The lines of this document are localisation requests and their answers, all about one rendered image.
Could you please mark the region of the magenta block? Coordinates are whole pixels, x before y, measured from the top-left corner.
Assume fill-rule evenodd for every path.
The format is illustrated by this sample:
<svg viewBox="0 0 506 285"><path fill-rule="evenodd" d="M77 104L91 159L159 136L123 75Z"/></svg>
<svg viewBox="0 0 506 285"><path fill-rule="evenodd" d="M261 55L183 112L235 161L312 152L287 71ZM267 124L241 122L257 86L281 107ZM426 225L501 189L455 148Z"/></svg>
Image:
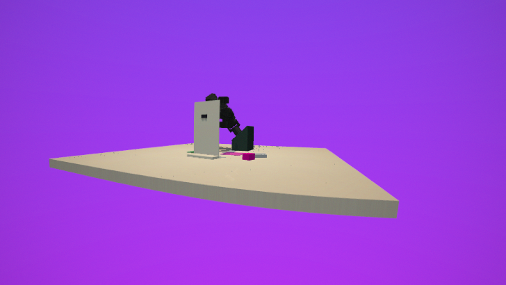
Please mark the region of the magenta block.
<svg viewBox="0 0 506 285"><path fill-rule="evenodd" d="M253 153L244 153L243 160L251 161L255 159L255 154Z"/></svg>

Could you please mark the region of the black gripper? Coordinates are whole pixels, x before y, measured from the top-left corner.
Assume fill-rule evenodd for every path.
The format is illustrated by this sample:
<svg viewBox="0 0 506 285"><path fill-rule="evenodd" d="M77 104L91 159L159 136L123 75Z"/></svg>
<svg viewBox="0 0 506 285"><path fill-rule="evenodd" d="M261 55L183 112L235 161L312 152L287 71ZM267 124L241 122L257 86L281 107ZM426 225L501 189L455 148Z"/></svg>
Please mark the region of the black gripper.
<svg viewBox="0 0 506 285"><path fill-rule="evenodd" d="M225 104L229 103L229 97L228 96L219 96L218 100L220 100L220 119L222 121L219 121L219 128L228 128L228 122L225 122L228 117L231 117L231 109L228 109ZM222 105L223 104L223 105Z"/></svg>

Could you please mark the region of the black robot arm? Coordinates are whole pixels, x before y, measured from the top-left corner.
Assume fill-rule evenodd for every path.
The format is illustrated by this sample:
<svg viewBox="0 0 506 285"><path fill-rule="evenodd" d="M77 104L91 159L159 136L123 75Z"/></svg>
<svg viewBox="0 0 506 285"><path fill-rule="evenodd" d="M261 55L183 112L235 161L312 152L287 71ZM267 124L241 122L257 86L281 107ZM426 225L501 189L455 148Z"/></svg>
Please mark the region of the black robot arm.
<svg viewBox="0 0 506 285"><path fill-rule="evenodd" d="M211 93L208 97L206 97L205 100L206 101L218 100L218 97L215 94ZM229 107L227 108L231 109ZM241 132L241 129L239 128L240 124L236 119L236 117L234 116L234 112L232 111L232 109L231 109L231 117L228 117L225 122L228 122L228 130L230 133L233 132L237 136Z"/></svg>

